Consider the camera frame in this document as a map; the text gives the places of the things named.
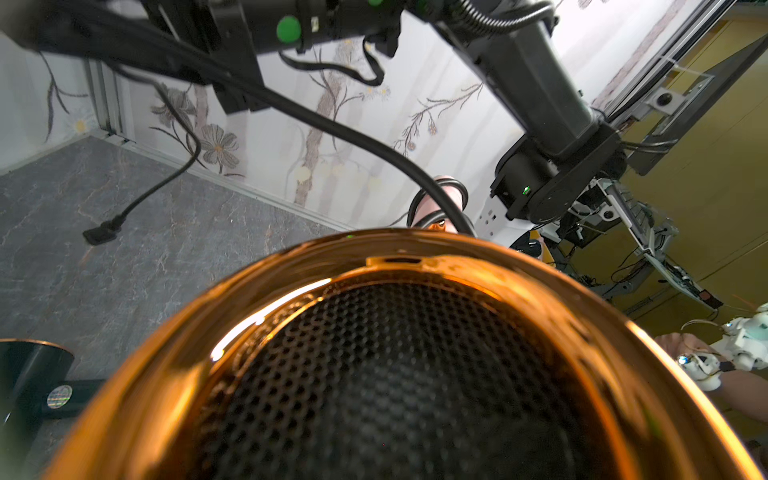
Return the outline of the pink hair dryer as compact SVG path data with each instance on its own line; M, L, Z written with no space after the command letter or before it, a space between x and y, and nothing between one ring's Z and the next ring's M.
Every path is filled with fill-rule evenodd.
M758 479L636 324L526 255L364 230L223 280L100 389L50 479Z

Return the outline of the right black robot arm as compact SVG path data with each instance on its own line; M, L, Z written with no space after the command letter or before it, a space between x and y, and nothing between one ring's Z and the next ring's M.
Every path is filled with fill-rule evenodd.
M561 5L555 48L589 101L603 102L627 52L606 29L617 1L581 9ZM321 115L368 134L435 175L467 184L474 205L500 154L522 133L492 95L427 26L407 17L404 39L385 60L379 87L339 73L301 73L276 55L261 60L270 88ZM350 227L397 219L415 184L344 141L278 112L226 114L209 87L168 82L179 112L200 126L201 167Z

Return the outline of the dark green hair dryer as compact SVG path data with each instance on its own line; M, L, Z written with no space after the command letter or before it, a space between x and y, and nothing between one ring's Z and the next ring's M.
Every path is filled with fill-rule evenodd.
M80 414L103 379L68 377L75 356L57 344L1 341L1 446L27 449L43 422Z

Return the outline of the black monitor on stand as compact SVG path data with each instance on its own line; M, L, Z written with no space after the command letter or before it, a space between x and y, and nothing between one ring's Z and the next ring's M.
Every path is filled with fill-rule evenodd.
M645 137L629 149L627 164L640 176L647 175L685 134L713 107L743 74L767 51L767 37L762 36L706 71L700 72L674 63L658 73L641 93L611 123L626 126L647 116L656 119ZM662 85L669 73L694 76L688 88L679 93Z

